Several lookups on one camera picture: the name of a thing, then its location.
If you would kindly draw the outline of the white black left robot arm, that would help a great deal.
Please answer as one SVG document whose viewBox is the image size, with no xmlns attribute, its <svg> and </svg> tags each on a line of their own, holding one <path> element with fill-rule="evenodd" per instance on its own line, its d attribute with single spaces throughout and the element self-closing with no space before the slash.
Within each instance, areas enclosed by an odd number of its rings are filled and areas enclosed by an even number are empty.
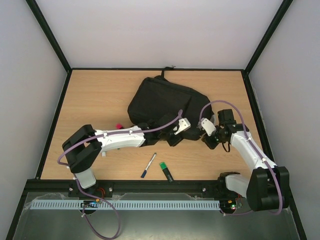
<svg viewBox="0 0 320 240">
<path fill-rule="evenodd" d="M 159 141 L 180 142 L 182 128 L 187 126 L 183 119 L 162 126 L 143 122 L 116 130 L 93 129 L 87 124 L 62 144 L 63 153 L 57 163 L 69 169 L 79 186 L 86 190 L 97 183 L 92 165 L 100 154 L 121 148 L 153 146 Z"/>
</svg>

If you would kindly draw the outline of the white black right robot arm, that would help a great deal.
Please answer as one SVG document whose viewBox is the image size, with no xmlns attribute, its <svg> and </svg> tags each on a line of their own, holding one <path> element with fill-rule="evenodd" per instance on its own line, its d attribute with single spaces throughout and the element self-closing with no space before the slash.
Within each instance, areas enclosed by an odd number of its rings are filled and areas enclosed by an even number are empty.
<svg viewBox="0 0 320 240">
<path fill-rule="evenodd" d="M 254 141 L 244 123 L 236 122 L 232 109 L 218 112 L 218 125 L 201 117 L 198 127 L 205 133 L 202 141 L 215 149 L 222 144 L 225 151 L 235 148 L 251 171 L 250 178 L 240 173 L 222 174 L 218 191 L 229 196 L 236 192 L 246 198 L 252 211 L 271 211 L 279 214 L 290 204 L 290 174 L 286 167 L 273 162 Z"/>
</svg>

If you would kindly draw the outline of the black student backpack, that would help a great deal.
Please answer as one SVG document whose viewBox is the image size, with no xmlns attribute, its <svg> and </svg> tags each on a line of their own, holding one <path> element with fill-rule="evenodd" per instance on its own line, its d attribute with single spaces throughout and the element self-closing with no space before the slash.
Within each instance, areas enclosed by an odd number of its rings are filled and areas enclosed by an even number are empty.
<svg viewBox="0 0 320 240">
<path fill-rule="evenodd" d="M 178 115 L 187 118 L 191 127 L 182 132 L 186 140 L 197 141 L 202 135 L 198 128 L 199 117 L 211 120 L 214 118 L 212 107 L 202 108 L 210 102 L 209 98 L 197 90 L 172 83 L 165 79 L 164 74 L 146 77 L 140 84 L 127 108 L 130 121 L 135 124 L 159 123 L 164 117 L 168 119 L 160 123 L 164 125 Z"/>
</svg>

